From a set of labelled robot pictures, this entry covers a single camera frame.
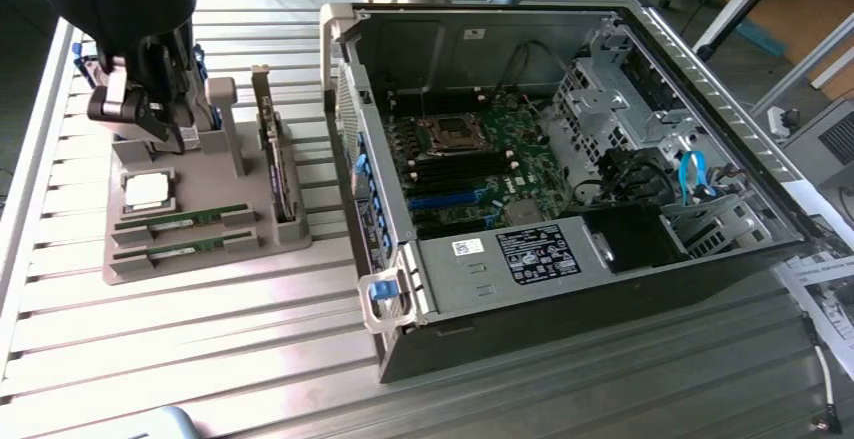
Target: power supply label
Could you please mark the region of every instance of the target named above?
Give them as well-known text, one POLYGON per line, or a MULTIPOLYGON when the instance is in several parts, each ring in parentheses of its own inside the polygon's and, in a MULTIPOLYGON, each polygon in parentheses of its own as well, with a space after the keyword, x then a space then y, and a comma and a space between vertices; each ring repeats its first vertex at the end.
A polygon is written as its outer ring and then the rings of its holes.
POLYGON ((533 284, 582 272, 557 224, 497 237, 517 284, 533 284))

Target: metal workbench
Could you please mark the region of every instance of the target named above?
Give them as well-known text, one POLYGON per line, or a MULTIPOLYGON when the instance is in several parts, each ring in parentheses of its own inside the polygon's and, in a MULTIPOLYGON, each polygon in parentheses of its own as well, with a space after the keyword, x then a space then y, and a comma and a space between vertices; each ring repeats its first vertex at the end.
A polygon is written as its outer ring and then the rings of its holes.
MULTIPOLYGON (((199 0, 212 76, 273 67, 291 124, 310 249, 132 284, 100 277, 110 135, 58 28, 0 225, 0 437, 124 438, 167 404, 230 437, 761 437, 812 433, 821 370, 769 274, 705 303, 381 385, 319 86, 318 9, 331 1, 199 0)), ((854 388, 834 364, 848 426, 854 388)))

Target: green circuit board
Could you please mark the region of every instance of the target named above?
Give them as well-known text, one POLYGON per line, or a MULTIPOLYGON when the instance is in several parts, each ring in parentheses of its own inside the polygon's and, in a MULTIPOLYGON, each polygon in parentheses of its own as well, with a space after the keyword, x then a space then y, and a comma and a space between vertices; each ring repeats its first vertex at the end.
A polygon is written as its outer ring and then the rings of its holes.
MULTIPOLYGON (((473 179, 473 189, 479 191, 481 197, 477 204, 411 211, 415 225, 485 220, 485 230, 506 227, 513 225, 507 218, 507 205, 526 199, 535 201, 543 220, 555 218, 569 204, 569 187, 549 143, 543 142, 535 110, 519 95, 509 94, 498 97, 486 110, 467 113, 466 117, 470 126, 477 123, 483 134, 478 152, 513 151, 511 160, 518 163, 517 167, 503 174, 473 179)), ((405 191, 411 182, 406 173, 407 163, 414 157, 429 157, 427 151, 434 146, 425 119, 430 120, 430 116, 390 117, 386 121, 405 191)))

